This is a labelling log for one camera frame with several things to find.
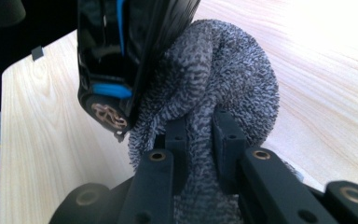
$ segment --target wood grain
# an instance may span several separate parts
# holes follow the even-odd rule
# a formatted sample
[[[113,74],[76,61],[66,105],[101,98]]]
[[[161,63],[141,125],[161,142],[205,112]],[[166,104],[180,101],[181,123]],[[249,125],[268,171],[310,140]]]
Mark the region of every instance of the wood grain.
[[[358,1],[201,1],[196,19],[234,23],[266,51],[281,108],[264,147],[323,189],[358,183]],[[76,99],[76,34],[3,74],[0,223],[47,223],[74,188],[132,175],[127,143]]]

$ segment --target crumpled cloth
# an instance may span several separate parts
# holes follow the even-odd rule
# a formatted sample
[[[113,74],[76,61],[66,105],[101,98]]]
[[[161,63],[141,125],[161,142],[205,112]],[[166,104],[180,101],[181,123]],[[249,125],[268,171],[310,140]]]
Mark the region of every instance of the crumpled cloth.
[[[260,146],[278,114],[278,83],[266,53],[242,29],[195,21],[159,61],[129,140],[136,170],[167,121],[186,117],[189,176],[174,197],[176,223],[242,223],[238,197],[224,195],[216,179],[211,135],[216,107],[234,117],[251,146]]]

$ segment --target dark floor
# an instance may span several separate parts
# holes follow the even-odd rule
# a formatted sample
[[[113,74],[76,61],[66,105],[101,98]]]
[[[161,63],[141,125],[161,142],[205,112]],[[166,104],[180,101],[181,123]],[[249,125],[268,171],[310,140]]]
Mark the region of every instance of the dark floor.
[[[6,68],[76,28],[76,0],[22,0],[26,18],[20,24],[0,29],[1,75]]]

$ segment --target blue strip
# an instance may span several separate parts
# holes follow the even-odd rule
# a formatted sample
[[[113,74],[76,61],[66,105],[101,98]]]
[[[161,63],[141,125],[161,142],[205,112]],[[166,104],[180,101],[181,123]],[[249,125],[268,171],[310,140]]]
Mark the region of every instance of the blue strip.
[[[132,93],[129,89],[118,84],[94,84],[92,87],[94,93],[96,94],[113,96],[119,99],[125,99],[132,96]]]
[[[117,21],[120,36],[121,55],[124,56],[123,4],[126,0],[117,0]]]

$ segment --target fuzzy gray fabric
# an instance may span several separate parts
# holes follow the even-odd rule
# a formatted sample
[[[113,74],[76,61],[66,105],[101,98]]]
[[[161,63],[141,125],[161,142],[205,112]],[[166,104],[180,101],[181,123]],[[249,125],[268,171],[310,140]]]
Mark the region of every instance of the fuzzy gray fabric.
[[[235,196],[216,180],[211,120],[220,107],[260,146],[278,114],[278,84],[265,52],[240,28],[222,21],[195,21],[163,55],[131,130],[130,159],[153,149],[167,121],[186,117],[186,186],[174,198],[177,223],[241,223]]]

